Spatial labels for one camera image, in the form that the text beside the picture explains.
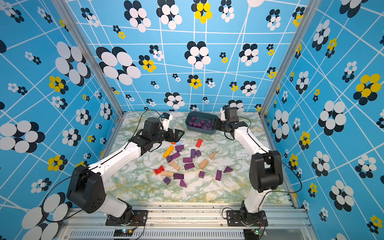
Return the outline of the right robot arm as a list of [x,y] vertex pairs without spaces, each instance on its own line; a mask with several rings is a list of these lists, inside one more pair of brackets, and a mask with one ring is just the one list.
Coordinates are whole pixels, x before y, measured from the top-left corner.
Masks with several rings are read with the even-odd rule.
[[231,134],[251,156],[249,170],[251,190],[240,208],[242,222],[251,226],[257,220],[260,222],[266,220],[263,205],[284,180],[281,154],[265,147],[250,132],[248,125],[239,122],[237,118],[225,121],[216,118],[214,128],[225,134]]

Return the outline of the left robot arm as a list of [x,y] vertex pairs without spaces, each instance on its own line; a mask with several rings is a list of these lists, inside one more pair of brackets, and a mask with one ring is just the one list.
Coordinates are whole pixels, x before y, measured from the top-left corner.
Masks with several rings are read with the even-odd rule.
[[105,192],[105,183],[129,162],[147,153],[154,144],[178,142],[185,134],[178,129],[170,129],[171,117],[165,119],[148,118],[144,128],[139,130],[119,150],[88,167],[76,167],[72,173],[67,191],[67,199],[88,214],[107,214],[120,225],[132,222],[132,206],[127,202],[111,197]]

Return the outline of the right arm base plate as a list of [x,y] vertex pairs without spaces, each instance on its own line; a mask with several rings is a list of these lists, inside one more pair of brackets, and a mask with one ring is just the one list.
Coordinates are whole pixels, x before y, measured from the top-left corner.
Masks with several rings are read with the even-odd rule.
[[228,210],[226,219],[229,227],[267,227],[269,225],[265,211],[248,213],[246,210]]

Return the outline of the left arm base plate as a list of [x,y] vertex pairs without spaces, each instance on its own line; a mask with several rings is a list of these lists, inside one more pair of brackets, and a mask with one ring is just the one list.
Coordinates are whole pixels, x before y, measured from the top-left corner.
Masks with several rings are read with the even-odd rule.
[[107,216],[106,226],[145,226],[148,219],[148,210],[131,210],[120,218]]

